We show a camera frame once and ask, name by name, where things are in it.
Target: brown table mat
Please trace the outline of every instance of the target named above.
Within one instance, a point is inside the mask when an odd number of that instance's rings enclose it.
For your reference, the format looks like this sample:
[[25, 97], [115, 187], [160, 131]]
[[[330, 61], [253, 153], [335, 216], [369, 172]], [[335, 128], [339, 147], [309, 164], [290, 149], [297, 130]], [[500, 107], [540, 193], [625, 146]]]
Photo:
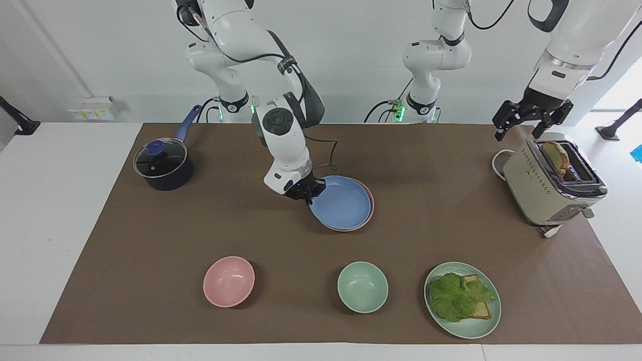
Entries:
[[[492, 172], [493, 154], [517, 148], [530, 128], [502, 143], [485, 125], [308, 130], [338, 138], [337, 173], [374, 194], [372, 220], [353, 233], [325, 228], [303, 201], [263, 184], [272, 157], [250, 125], [193, 125], [193, 178], [175, 191], [152, 189], [132, 157], [176, 129], [143, 125], [41, 343], [470, 343], [440, 329], [424, 304], [428, 272], [446, 261], [478, 267], [501, 296], [499, 326], [472, 342], [642, 343], [642, 315], [588, 222], [578, 217], [542, 239]], [[308, 146], [315, 163], [327, 162], [331, 145]], [[256, 286], [221, 309], [202, 281], [229, 255], [253, 264]], [[350, 312], [336, 292], [339, 271], [358, 260], [390, 284], [386, 304], [369, 315]]]

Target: white countertop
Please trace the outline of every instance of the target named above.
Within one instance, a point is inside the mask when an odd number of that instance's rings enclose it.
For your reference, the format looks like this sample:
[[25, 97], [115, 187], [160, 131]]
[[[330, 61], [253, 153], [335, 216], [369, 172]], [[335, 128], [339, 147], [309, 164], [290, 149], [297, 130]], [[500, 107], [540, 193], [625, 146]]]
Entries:
[[[35, 346], [140, 127], [44, 123], [0, 153], [0, 360], [642, 359], [642, 345]], [[593, 130], [555, 131], [573, 137], [609, 187], [590, 223], [642, 310], [642, 169], [620, 144], [603, 141]]]

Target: lettuce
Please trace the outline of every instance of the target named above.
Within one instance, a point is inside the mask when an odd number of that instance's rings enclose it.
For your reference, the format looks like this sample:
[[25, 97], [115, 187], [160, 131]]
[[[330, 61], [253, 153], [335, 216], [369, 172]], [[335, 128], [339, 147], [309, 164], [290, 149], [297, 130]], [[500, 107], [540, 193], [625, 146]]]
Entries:
[[435, 313], [450, 322], [469, 318], [477, 302], [495, 298], [491, 290], [479, 281], [466, 283], [454, 273], [444, 274], [429, 285], [429, 299]]

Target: bread slice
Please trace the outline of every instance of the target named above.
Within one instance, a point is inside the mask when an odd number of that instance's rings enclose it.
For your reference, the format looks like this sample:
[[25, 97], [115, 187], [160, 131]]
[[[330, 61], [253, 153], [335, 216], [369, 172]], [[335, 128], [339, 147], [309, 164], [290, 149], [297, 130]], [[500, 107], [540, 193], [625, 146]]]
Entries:
[[[480, 278], [476, 274], [469, 274], [468, 276], [464, 276], [464, 282], [466, 283], [479, 280]], [[490, 319], [490, 311], [488, 310], [486, 302], [477, 302], [475, 304], [475, 312], [473, 312], [471, 318], [480, 320]]]
[[546, 154], [551, 163], [553, 163], [555, 171], [563, 177], [566, 174], [570, 163], [568, 153], [566, 153], [561, 145], [553, 141], [543, 141], [540, 144], [542, 144], [542, 151]]

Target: pot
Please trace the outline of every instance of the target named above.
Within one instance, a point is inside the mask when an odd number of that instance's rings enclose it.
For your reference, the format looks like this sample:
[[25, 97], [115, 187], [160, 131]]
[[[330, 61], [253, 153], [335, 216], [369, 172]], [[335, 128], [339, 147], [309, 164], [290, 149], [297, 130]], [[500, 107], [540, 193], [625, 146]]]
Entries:
[[183, 186], [194, 172], [185, 138], [187, 130], [201, 112], [195, 105], [181, 123], [174, 138], [161, 138], [147, 143], [134, 157], [134, 170], [147, 183], [160, 191], [171, 191]]

